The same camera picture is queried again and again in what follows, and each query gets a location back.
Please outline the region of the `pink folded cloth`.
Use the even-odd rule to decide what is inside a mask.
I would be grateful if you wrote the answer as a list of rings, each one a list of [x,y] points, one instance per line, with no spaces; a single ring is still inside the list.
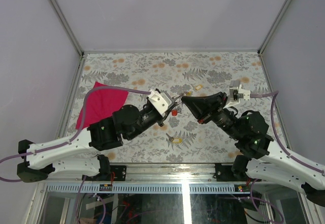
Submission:
[[[86,117],[82,128],[112,116],[126,102],[127,91],[101,89],[93,92],[86,103]]]

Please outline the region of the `metal spiral keyring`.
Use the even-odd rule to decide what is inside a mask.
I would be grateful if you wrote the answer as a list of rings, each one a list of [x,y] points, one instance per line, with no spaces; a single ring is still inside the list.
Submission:
[[[181,99],[183,97],[190,97],[190,96],[192,96],[192,92],[191,91],[186,91],[186,92],[181,93],[178,96],[172,97],[173,102],[174,102],[173,110],[180,113],[182,111],[182,107],[183,107],[183,102],[182,102]]]

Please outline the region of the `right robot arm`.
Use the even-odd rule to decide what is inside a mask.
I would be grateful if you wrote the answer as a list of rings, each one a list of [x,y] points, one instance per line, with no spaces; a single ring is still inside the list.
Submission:
[[[241,155],[236,157],[232,176],[236,180],[261,179],[299,193],[324,206],[324,165],[284,147],[277,136],[268,135],[269,126],[258,111],[237,117],[230,111],[225,93],[207,97],[183,97],[182,103],[200,124],[215,123],[231,139]]]

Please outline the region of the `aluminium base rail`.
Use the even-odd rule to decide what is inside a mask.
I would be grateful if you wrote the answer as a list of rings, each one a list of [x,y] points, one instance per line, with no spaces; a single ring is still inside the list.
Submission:
[[[245,181],[231,171],[232,164],[112,164],[101,167],[95,161],[58,161],[46,168],[48,176],[40,182],[172,182],[189,179],[191,181],[233,182]]]

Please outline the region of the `yellow key tag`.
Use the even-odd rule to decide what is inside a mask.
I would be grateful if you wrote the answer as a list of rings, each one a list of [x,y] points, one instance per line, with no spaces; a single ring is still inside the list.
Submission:
[[[166,133],[166,136],[168,137],[168,141],[173,143],[173,144],[180,144],[182,143],[182,139],[181,138],[174,138],[172,136],[170,136],[169,134]]]

